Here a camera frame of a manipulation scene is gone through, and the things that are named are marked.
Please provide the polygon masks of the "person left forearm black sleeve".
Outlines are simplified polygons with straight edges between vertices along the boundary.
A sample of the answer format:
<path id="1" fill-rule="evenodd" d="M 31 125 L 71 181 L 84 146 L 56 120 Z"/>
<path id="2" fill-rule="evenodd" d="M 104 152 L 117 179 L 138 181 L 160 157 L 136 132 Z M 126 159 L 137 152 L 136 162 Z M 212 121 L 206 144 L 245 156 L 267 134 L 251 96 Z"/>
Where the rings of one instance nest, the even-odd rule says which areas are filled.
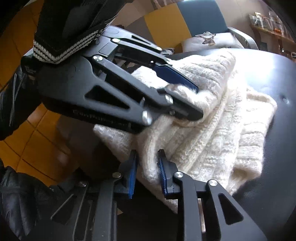
<path id="1" fill-rule="evenodd" d="M 59 64 L 96 40 L 127 1 L 44 1 L 33 41 L 33 65 L 18 66 L 1 89 L 1 140 L 41 104 L 34 74 L 41 63 Z"/>

